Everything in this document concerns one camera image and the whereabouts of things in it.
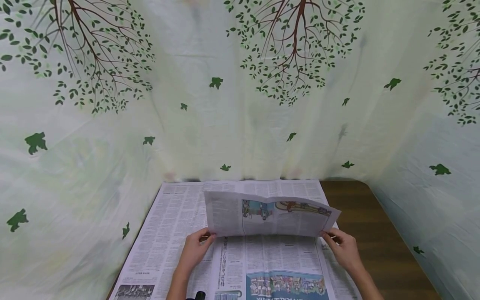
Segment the wooden table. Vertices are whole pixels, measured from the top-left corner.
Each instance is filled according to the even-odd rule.
[[[338,227],[355,237],[360,256],[385,300],[440,299],[368,185],[322,181]]]

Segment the finger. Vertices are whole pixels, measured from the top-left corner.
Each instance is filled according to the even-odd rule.
[[[216,234],[212,234],[211,236],[209,236],[207,238],[207,240],[205,241],[205,243],[202,245],[202,247],[205,248],[205,251],[208,250],[208,248],[210,248],[210,246],[213,244],[213,242],[215,241],[215,238],[216,238]]]
[[[326,233],[324,235],[322,235],[322,238],[327,242],[330,249],[332,249],[332,251],[335,253],[336,249],[338,247],[338,245],[335,243],[335,241]]]
[[[203,229],[200,229],[199,231],[196,231],[194,233],[191,234],[191,236],[193,238],[195,238],[196,240],[200,240],[200,238],[203,236],[203,235],[207,235],[209,233],[208,231],[208,227],[205,227]]]
[[[339,238],[339,237],[332,237],[332,240],[337,243],[337,244],[341,244],[342,243],[342,240]]]
[[[340,229],[337,229],[335,227],[332,227],[329,231],[327,231],[327,233],[332,236],[336,236],[336,237],[339,237],[341,240],[345,240],[345,238],[347,238],[349,235],[343,231],[341,231]]]

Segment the black object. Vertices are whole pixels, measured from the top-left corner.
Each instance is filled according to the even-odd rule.
[[[195,295],[195,300],[205,300],[205,292],[198,291],[197,294]]]

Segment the left hand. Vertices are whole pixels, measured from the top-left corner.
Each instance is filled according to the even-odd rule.
[[[201,244],[200,238],[208,233],[208,228],[203,228],[187,236],[177,270],[190,274],[193,269],[202,261],[205,253],[207,253],[208,248],[213,244],[216,237],[215,234],[212,234],[203,244]]]

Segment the forearm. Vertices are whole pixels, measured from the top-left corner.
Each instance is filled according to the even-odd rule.
[[[177,268],[173,272],[172,282],[166,300],[185,300],[190,272]]]
[[[367,270],[362,266],[348,272],[360,291],[363,300],[383,300],[377,286]]]

